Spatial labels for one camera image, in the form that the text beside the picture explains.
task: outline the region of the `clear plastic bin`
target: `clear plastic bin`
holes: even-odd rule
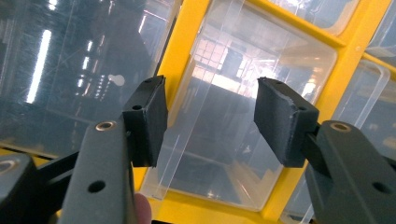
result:
[[[314,216],[308,186],[303,175],[291,195],[280,219],[286,224],[308,224]]]
[[[396,83],[390,71],[361,60],[332,119],[358,127],[384,155],[396,159]],[[282,221],[308,223],[313,216],[309,192],[303,176],[290,197]]]
[[[0,0],[0,146],[63,156],[120,116],[154,75],[174,2]]]
[[[176,122],[141,192],[162,199],[170,187],[262,209],[283,167],[253,122],[257,78],[282,80],[314,103],[335,60],[330,47],[244,1],[213,1],[176,98],[181,108],[170,110]]]
[[[362,60],[333,119],[355,125],[383,155],[396,161],[396,82],[390,71]]]
[[[396,66],[395,36],[396,2],[392,1],[366,51],[382,61]]]
[[[270,0],[333,35],[344,31],[359,0]]]

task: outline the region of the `screw hole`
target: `screw hole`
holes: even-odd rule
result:
[[[97,180],[90,184],[90,186],[88,187],[88,192],[89,193],[97,193],[97,192],[101,191],[102,189],[104,189],[105,186],[106,186],[105,181]]]
[[[133,110],[139,110],[139,109],[141,109],[141,108],[142,108],[141,105],[134,105],[134,106],[132,106],[132,109],[133,109]]]
[[[391,194],[393,192],[390,187],[380,182],[374,182],[373,187],[381,193]]]
[[[341,133],[349,133],[351,131],[350,127],[343,123],[332,123],[330,126]]]
[[[113,121],[105,121],[105,122],[98,123],[96,125],[96,130],[97,131],[101,131],[101,132],[108,131],[108,130],[112,129],[115,126],[116,126],[115,122],[113,122]]]

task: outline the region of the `yellow shelving frame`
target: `yellow shelving frame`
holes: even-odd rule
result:
[[[171,107],[175,99],[209,2],[210,0],[185,0],[177,17],[175,29],[160,67],[160,74],[167,77],[168,107]],[[269,1],[247,0],[248,4],[273,14],[337,51],[337,62],[316,103],[320,111],[319,122],[332,117],[361,58],[386,66],[393,72],[392,77],[395,78],[394,67],[364,53],[390,2],[391,0],[360,0],[344,32],[334,36]],[[134,181],[140,186],[146,170],[134,170],[134,172]],[[168,191],[155,218],[171,223],[278,223],[303,172],[304,168],[284,169],[268,202],[260,212],[249,212]]]

